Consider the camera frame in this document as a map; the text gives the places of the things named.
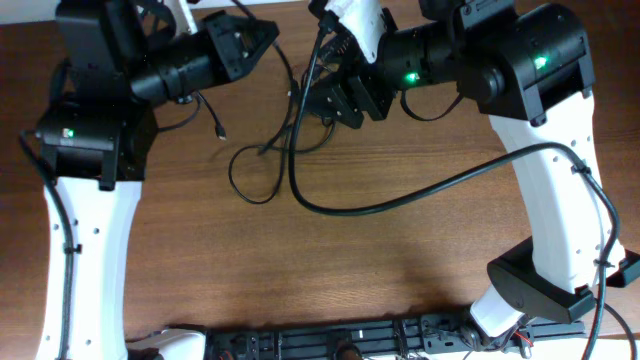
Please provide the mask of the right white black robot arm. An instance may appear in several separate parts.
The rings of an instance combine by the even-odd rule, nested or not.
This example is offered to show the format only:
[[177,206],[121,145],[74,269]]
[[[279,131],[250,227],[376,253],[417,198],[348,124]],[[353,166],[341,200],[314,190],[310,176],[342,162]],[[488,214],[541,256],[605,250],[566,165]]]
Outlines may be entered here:
[[610,287],[639,276],[619,241],[593,140],[594,71],[586,31],[560,4],[518,14],[510,1],[424,1],[426,24],[398,29],[376,1],[313,1],[321,28],[349,38],[340,69],[312,94],[357,128],[384,119],[394,95],[452,82],[488,116],[514,168],[532,234],[488,264],[470,307],[477,348],[525,318],[600,315]]

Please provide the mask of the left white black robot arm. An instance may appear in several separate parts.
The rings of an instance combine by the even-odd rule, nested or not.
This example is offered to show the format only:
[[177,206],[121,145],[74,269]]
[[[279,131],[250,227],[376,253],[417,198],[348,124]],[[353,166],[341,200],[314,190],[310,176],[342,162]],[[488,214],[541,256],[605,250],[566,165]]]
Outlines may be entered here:
[[28,158],[44,183],[50,253],[40,359],[204,359],[207,332],[169,328],[127,342],[129,234],[159,133],[154,111],[247,76],[276,40],[272,21],[183,1],[63,1],[68,59],[52,80]]

